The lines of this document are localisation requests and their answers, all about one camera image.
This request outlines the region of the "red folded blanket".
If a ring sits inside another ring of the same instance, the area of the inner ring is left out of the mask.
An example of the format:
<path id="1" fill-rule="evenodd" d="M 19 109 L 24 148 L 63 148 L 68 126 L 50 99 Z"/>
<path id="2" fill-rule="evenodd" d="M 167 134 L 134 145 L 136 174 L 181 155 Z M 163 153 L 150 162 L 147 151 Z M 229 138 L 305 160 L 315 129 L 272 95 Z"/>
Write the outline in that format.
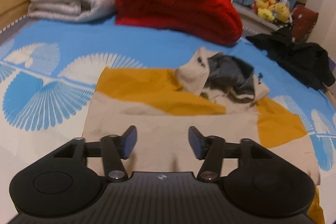
<path id="1" fill-rule="evenodd" d="M 219 45 L 243 33 L 231 0 L 116 0 L 116 24 L 182 31 Z"/>

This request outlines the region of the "yellow plush toys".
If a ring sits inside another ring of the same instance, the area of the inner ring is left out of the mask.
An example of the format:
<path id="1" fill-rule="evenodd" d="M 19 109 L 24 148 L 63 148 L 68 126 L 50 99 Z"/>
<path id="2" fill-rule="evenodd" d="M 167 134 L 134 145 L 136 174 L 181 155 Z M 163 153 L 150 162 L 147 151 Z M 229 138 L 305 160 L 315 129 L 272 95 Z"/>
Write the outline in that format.
<path id="1" fill-rule="evenodd" d="M 288 0 L 254 0 L 252 9 L 268 22 L 292 23 Z"/>

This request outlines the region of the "beige and mustard jacket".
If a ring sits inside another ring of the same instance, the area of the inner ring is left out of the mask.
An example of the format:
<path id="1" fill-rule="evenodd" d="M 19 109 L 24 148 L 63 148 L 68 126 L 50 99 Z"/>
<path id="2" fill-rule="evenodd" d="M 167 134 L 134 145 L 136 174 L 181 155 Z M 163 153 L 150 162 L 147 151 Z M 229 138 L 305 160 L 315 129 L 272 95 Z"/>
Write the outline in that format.
<path id="1" fill-rule="evenodd" d="M 254 74 L 241 92 L 217 77 L 224 55 L 198 49 L 176 70 L 105 68 L 83 136 L 96 142 L 137 128 L 122 160 L 128 179 L 107 180 L 80 213 L 89 223 L 323 223 L 320 172 L 301 118 L 268 97 Z M 244 141 L 224 159 L 224 182 L 202 182 L 189 127 L 205 137 Z"/>

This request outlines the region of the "black clothes pile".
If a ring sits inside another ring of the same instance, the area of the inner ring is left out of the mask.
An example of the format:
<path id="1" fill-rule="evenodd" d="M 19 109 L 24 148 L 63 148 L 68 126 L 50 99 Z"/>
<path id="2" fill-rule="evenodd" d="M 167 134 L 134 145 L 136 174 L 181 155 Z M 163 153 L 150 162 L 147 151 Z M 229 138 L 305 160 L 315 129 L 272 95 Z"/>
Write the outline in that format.
<path id="1" fill-rule="evenodd" d="M 314 42 L 294 43 L 288 27 L 246 39 L 307 87 L 318 91 L 335 83 L 327 51 Z"/>

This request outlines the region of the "blue white patterned bedsheet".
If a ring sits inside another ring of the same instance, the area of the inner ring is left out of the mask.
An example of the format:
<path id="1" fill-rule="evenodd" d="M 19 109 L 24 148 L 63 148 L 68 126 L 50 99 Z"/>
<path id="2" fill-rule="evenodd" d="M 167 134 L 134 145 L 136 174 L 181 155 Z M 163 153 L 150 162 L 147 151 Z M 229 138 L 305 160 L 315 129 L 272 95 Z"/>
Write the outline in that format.
<path id="1" fill-rule="evenodd" d="M 81 135 L 103 69 L 177 68 L 196 50 L 226 53 L 262 74 L 270 98 L 298 114 L 321 171 L 325 221 L 335 221 L 335 108 L 244 38 L 222 47 L 169 30 L 119 26 L 114 18 L 75 24 L 21 18 L 1 32 L 1 223 L 16 210 L 14 175 Z"/>

